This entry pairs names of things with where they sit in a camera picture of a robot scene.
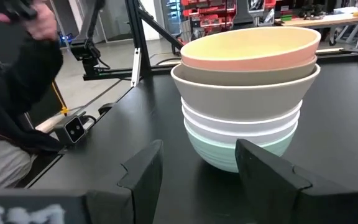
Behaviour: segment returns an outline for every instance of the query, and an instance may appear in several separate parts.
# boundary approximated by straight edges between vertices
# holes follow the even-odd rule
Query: stacked bowls
[[[196,152],[229,172],[238,172],[236,139],[281,156],[298,126],[302,98],[320,73],[320,38],[312,29],[261,27],[186,44],[171,74]]]

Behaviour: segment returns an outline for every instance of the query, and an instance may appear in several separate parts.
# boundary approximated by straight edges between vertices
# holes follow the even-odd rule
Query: black table
[[[306,94],[284,158],[358,190],[358,61],[323,64]],[[155,223],[252,223],[239,176],[193,150],[180,95],[169,75],[145,78],[32,189],[108,189],[118,162],[164,141],[164,175]]]

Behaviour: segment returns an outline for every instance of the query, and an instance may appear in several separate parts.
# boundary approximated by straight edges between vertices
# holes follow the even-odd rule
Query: yellow cable
[[[65,104],[63,103],[63,100],[62,100],[62,98],[60,97],[60,94],[58,93],[54,82],[52,82],[52,87],[53,87],[53,90],[55,91],[55,94],[57,95],[57,98],[58,98],[59,101],[60,101],[60,104],[62,105],[62,110],[60,111],[60,113],[61,113],[61,114],[64,114],[64,115],[67,115],[70,110],[69,110],[69,109],[65,106]]]

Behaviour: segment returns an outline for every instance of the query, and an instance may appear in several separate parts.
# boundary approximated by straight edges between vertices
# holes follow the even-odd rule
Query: black jacket
[[[0,139],[36,154],[63,147],[48,134],[25,131],[17,119],[41,100],[62,64],[58,42],[28,38],[12,65],[0,65]]]

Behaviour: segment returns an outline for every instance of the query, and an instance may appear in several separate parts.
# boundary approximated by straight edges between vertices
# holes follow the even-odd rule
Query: floor
[[[172,54],[171,45],[165,39],[148,41],[147,46],[150,63],[152,65],[156,65],[162,60],[176,57]],[[343,47],[343,44],[338,43],[334,46],[334,48],[338,47]],[[101,59],[111,68],[132,67],[134,46],[131,40],[98,44],[97,48],[101,52]],[[322,42],[320,44],[320,49],[327,48],[333,47],[329,46],[328,42]],[[56,81],[69,109],[79,108],[89,104],[85,108],[87,113],[98,117],[98,108],[100,108],[100,106],[105,103],[115,102],[131,88],[129,81],[117,83],[117,79],[85,82],[82,79],[84,74],[82,63],[77,62],[68,50],[63,50],[63,55],[64,64]]]

